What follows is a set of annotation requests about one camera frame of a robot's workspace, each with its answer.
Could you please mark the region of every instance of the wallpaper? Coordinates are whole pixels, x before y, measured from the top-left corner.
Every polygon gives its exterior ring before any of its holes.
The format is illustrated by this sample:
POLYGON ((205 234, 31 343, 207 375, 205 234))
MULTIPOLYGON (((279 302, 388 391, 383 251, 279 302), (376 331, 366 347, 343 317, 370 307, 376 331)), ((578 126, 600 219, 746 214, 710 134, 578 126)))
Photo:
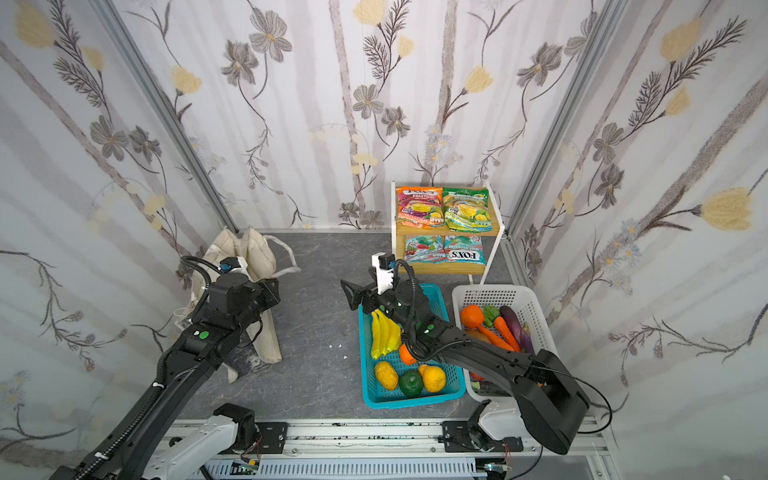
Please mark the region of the wallpaper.
POLYGON ((514 232, 630 480, 768 471, 766 27, 765 2, 631 2, 514 232))
POLYGON ((0 471, 47 478, 154 378, 220 225, 87 2, 0 12, 0 471))
POLYGON ((590 0, 116 0, 236 222, 389 225, 392 180, 515 205, 590 0))

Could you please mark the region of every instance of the white rope handle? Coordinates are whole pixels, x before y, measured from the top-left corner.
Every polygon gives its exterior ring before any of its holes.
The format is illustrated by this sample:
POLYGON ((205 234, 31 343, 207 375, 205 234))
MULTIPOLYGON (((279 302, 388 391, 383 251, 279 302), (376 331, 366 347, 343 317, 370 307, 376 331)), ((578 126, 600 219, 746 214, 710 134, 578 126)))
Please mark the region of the white rope handle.
POLYGON ((293 256, 293 250, 291 250, 291 247, 288 247, 288 245, 285 244, 281 239, 277 237, 273 237, 272 235, 263 235, 265 240, 272 240, 274 243, 277 243, 282 248, 286 249, 286 252, 288 252, 288 256, 290 257, 291 265, 287 268, 283 268, 281 271, 276 272, 273 277, 277 278, 278 276, 285 275, 286 273, 298 273, 301 271, 301 268, 296 265, 296 258, 293 256))

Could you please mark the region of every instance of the gray countertop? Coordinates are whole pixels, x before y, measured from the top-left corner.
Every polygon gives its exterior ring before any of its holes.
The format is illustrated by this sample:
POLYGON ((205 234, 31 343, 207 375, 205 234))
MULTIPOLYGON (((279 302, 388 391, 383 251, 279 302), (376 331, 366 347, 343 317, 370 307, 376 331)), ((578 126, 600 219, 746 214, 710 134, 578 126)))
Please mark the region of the gray countertop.
MULTIPOLYGON (((252 346, 236 350, 229 361, 240 378, 229 384, 226 370, 219 369, 190 399, 179 418, 206 419, 225 402, 253 409, 257 419, 450 418, 472 414, 477 402, 467 394, 437 405, 394 410, 373 410, 362 400, 357 312, 349 309, 339 280, 368 283, 371 255, 391 251, 389 233, 275 236, 293 248, 302 268, 301 273, 280 278, 281 302, 273 309, 283 361, 257 365, 252 346)), ((270 246, 278 258, 278 268, 290 265, 282 247, 270 246)), ((490 246, 485 245, 486 253, 490 246)), ((467 277, 425 275, 419 279, 440 287, 453 321, 451 292, 466 284, 467 277)), ((486 282, 511 282, 501 252, 486 282)))

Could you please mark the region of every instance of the purple eggplant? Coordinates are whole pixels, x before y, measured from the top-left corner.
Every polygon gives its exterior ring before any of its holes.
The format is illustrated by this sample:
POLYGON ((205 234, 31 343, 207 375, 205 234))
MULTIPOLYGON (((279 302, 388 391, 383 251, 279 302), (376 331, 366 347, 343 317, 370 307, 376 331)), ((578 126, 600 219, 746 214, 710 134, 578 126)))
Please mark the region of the purple eggplant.
POLYGON ((509 331, 512 332, 512 336, 515 338, 515 340, 520 343, 523 327, 520 324, 520 320, 518 320, 518 316, 515 314, 515 311, 504 305, 498 309, 498 314, 501 315, 504 319, 504 323, 507 324, 507 328, 509 328, 509 331))
POLYGON ((520 348, 526 353, 535 355, 536 352, 534 351, 533 342, 531 341, 531 329, 528 328, 527 323, 523 326, 523 332, 520 335, 520 341, 518 341, 518 343, 520 344, 520 348))

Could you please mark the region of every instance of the snack package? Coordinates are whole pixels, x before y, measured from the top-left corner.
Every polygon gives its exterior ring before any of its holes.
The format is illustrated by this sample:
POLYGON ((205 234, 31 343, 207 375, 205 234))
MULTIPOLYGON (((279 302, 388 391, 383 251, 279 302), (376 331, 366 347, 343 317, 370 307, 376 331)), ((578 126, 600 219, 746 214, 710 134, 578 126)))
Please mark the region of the snack package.
POLYGON ((488 189, 443 188, 445 225, 457 232, 489 232, 488 189))
POLYGON ((446 235, 445 260, 448 262, 485 265, 485 257, 482 254, 482 240, 477 235, 471 237, 446 235))
POLYGON ((442 187, 398 187, 397 223, 404 227, 432 228, 445 224, 442 187))
POLYGON ((442 237, 439 235, 408 235, 406 237, 406 262, 445 262, 442 237))

